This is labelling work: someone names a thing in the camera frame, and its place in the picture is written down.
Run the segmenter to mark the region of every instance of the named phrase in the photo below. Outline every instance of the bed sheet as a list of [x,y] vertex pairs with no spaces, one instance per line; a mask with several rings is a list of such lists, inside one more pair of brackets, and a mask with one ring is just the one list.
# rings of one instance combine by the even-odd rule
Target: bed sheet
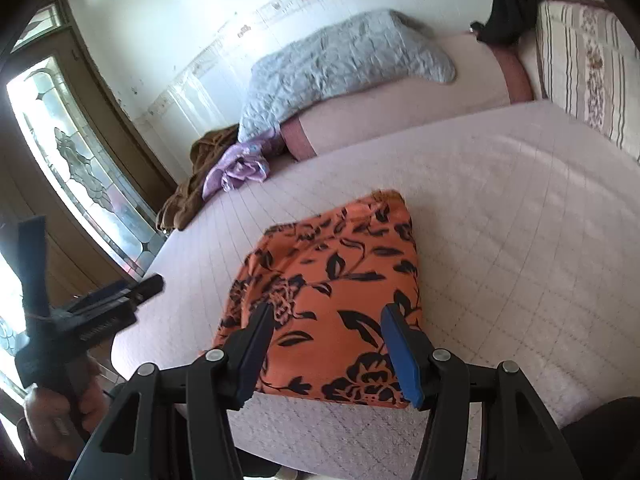
[[[183,365],[210,346],[223,301],[262,231],[369,193],[400,191],[418,246],[424,327],[464,360],[514,359],[558,424],[640,394],[640,168],[548,101],[380,137],[219,193],[149,273],[166,291],[120,333],[112,361]],[[472,406],[465,478],[475,478]],[[426,413],[255,394],[236,445],[341,479],[410,478]]]

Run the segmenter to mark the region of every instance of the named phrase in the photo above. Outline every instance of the glass door panel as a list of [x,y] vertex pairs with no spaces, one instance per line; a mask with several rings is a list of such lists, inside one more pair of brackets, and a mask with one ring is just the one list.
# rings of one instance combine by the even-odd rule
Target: glass door panel
[[58,28],[61,24],[60,10],[56,4],[50,4],[40,9],[23,30],[18,41],[15,42],[13,50],[36,40],[46,32]]
[[89,126],[56,58],[13,78],[7,91],[31,154],[59,197],[126,272],[141,278],[166,237]]

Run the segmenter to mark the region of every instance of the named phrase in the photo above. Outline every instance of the metal screw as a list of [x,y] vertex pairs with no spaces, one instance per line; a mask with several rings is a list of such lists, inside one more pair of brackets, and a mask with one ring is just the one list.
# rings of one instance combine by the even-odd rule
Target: metal screw
[[436,361],[444,362],[451,359],[451,354],[449,350],[445,350],[444,348],[438,348],[433,351],[433,358],[436,359]]
[[143,365],[140,365],[140,368],[138,368],[138,374],[142,375],[143,377],[146,377],[148,375],[151,375],[155,370],[156,370],[155,364],[144,363]]
[[516,361],[505,361],[502,363],[502,369],[508,374],[516,374],[520,371],[520,367]]
[[220,348],[214,348],[213,350],[209,350],[207,352],[207,355],[205,356],[205,359],[207,361],[220,361],[220,359],[222,359],[225,356],[224,351],[222,351]]

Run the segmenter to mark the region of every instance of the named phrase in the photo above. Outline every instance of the pillow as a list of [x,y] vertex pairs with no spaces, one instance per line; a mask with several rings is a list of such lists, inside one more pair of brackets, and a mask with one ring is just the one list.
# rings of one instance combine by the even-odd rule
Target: pillow
[[453,83],[404,78],[315,104],[281,127],[291,154],[305,160],[414,126],[532,100],[514,51],[492,51],[472,34],[435,41],[456,65]]
[[549,99],[640,161],[640,54],[617,17],[547,0],[538,44]]
[[273,307],[275,329],[256,390],[405,408],[380,330],[396,304],[420,330],[411,216],[395,191],[267,229],[231,286],[215,346]]
[[397,12],[363,12],[255,63],[238,140],[246,142],[318,101],[409,75],[449,83],[456,69]]

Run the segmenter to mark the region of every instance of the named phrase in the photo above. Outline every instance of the pink bedding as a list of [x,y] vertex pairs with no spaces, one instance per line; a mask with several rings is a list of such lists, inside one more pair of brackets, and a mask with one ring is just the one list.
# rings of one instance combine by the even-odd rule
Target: pink bedding
[[[426,333],[468,362],[514,359],[559,424],[640,394],[640,168],[548,101],[459,117],[293,163],[218,194],[149,272],[166,291],[119,334],[112,361],[173,367],[211,345],[262,232],[367,194],[402,193],[414,221]],[[465,477],[475,478],[472,408]],[[255,394],[236,445],[332,478],[405,480],[426,424],[390,410]]]
[[437,42],[456,65],[454,82],[412,77],[315,104],[283,124],[289,151],[305,160],[413,126],[533,99],[512,51],[492,50],[471,34]]

